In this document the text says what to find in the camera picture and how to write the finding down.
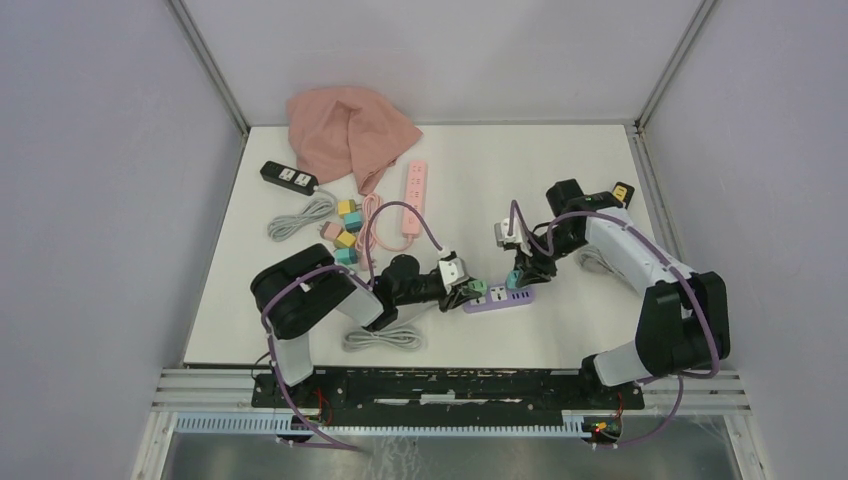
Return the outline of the green adapter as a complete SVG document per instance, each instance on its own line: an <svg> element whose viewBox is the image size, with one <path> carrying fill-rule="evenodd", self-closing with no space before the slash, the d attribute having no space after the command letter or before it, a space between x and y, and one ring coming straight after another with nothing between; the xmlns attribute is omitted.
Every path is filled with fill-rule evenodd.
<svg viewBox="0 0 848 480"><path fill-rule="evenodd" d="M488 291L487 282L480 279L470 280L465 287L469 294L474 298L485 296Z"/></svg>

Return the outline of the purple power strip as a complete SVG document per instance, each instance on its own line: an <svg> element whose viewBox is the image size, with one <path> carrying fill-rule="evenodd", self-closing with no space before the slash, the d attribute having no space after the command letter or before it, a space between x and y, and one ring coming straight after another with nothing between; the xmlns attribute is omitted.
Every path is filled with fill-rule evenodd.
<svg viewBox="0 0 848 480"><path fill-rule="evenodd" d="M531 286L510 289L499 284L491 286L483 296L465 303L462 308L466 314L477 314L525 306L534 300L535 292Z"/></svg>

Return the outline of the teal plug adapter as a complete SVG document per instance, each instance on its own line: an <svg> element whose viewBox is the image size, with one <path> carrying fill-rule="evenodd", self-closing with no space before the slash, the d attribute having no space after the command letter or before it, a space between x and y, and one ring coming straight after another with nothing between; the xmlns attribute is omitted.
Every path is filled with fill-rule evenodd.
<svg viewBox="0 0 848 480"><path fill-rule="evenodd" d="M342 265L352 266L359 263L359 253L353 247L339 248L334 251L335 260Z"/></svg>

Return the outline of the pink power strip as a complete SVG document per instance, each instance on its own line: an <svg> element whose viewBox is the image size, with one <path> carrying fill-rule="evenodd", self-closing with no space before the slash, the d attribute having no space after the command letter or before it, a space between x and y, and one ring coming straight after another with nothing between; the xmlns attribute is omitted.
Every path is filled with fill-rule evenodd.
<svg viewBox="0 0 848 480"><path fill-rule="evenodd" d="M425 161L414 160L408 164L403 202L419 214L424 213L427 177L428 165ZM421 221L409 209L402 210L400 231L406 238L417 238L421 234Z"/></svg>

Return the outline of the black power strip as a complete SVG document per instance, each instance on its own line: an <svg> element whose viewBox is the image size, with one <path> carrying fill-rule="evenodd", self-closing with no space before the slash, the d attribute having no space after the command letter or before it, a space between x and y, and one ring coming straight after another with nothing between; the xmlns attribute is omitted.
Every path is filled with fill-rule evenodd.
<svg viewBox="0 0 848 480"><path fill-rule="evenodd" d="M260 175L268 183L305 196L314 195L319 186L314 175L274 161L267 161L261 167Z"/></svg>
<svg viewBox="0 0 848 480"><path fill-rule="evenodd" d="M625 207L629 208L632 202L632 199L636 193L636 189L634 186L617 182L612 190L611 194Z"/></svg>

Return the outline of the yellow plug adapter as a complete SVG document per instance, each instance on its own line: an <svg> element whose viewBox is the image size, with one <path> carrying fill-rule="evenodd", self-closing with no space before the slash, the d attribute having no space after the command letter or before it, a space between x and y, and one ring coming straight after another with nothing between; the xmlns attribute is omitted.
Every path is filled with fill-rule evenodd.
<svg viewBox="0 0 848 480"><path fill-rule="evenodd" d="M346 215L357 213L359 207L353 199L341 200L336 204L336 211L340 218L344 218Z"/></svg>

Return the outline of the pink plug adapter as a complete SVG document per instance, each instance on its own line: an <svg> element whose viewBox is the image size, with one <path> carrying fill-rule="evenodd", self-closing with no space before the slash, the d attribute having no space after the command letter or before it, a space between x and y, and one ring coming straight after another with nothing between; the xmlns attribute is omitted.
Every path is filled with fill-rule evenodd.
<svg viewBox="0 0 848 480"><path fill-rule="evenodd" d="M343 226L327 221L319 227L319 235L323 240L334 242L342 233L345 232Z"/></svg>

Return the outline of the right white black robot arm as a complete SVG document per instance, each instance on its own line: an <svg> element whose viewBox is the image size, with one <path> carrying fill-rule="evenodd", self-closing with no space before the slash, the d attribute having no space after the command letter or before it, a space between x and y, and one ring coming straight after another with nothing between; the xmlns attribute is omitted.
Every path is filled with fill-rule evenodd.
<svg viewBox="0 0 848 480"><path fill-rule="evenodd" d="M602 408L626 383L715 376L731 348L721 276L673 258L635 226L626 202L610 191L586 194L569 179L549 188L546 198L554 217L543 232L527 226L516 201L494 226L497 244L516 253L515 286L551 281L558 260L591 247L642 298L633 340L583 360L580 400Z"/></svg>

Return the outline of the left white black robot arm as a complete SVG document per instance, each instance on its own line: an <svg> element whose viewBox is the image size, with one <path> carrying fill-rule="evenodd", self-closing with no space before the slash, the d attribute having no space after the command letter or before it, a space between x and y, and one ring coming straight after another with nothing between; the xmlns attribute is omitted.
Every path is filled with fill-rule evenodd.
<svg viewBox="0 0 848 480"><path fill-rule="evenodd" d="M482 297L485 287L453 251L426 273L415 257L397 255L368 284L315 244L262 270L250 292L268 336L276 392L299 407L315 391L309 332L325 317L340 313L368 332L379 332L398 320L401 307L435 304L448 312Z"/></svg>

